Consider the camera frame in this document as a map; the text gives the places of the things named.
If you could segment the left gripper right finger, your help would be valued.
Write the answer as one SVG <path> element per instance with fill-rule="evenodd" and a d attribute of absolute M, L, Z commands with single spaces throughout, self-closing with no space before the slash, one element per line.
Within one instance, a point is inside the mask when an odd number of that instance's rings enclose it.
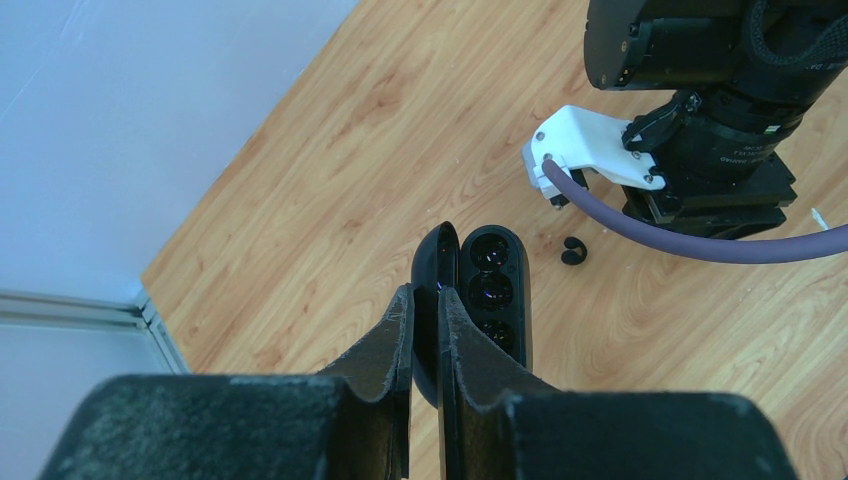
<path fill-rule="evenodd" d="M 793 479 L 775 428 L 722 392 L 557 389 L 438 300 L 446 479 Z"/>

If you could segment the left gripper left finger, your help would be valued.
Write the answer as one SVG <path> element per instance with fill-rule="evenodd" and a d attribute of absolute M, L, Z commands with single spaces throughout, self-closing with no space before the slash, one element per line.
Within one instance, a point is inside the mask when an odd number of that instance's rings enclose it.
<path fill-rule="evenodd" d="M 414 298 L 312 374 L 123 375 L 80 403 L 44 479 L 404 479 Z"/>

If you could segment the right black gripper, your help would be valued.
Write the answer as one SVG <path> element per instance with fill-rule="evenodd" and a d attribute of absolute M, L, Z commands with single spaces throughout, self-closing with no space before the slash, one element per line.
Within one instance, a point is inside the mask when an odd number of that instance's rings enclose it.
<path fill-rule="evenodd" d="M 677 166 L 650 173 L 661 190 L 624 187 L 622 212 L 648 225 L 685 235 L 738 240 L 779 227 L 783 209 L 797 198 L 794 175 L 776 154 L 741 181 L 709 180 Z"/>

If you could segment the black earbud charging case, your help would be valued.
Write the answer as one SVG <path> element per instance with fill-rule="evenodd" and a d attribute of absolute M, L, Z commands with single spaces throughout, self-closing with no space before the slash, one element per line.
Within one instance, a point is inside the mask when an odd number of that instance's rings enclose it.
<path fill-rule="evenodd" d="M 520 238 L 500 225 L 484 225 L 460 240 L 445 221 L 415 251 L 413 378 L 423 398 L 439 405 L 438 296 L 451 287 L 474 325 L 502 351 L 532 368 L 532 308 L 529 259 Z"/>

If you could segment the black earbud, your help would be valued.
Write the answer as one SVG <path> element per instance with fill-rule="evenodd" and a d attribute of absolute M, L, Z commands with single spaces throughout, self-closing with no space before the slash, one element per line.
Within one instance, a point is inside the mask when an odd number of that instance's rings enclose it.
<path fill-rule="evenodd" d="M 560 256 L 563 264 L 577 266 L 588 257 L 588 249 L 585 243 L 577 237 L 569 236 L 563 241 L 564 251 Z"/>

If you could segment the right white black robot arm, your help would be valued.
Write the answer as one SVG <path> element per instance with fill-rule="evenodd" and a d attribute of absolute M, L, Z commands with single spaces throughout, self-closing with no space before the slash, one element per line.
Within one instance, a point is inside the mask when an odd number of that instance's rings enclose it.
<path fill-rule="evenodd" d="M 847 66 L 843 1 L 593 1 L 584 64 L 600 90 L 668 90 L 621 143 L 648 154 L 657 190 L 626 215 L 737 240 L 780 226 L 794 176 L 776 154 Z"/>

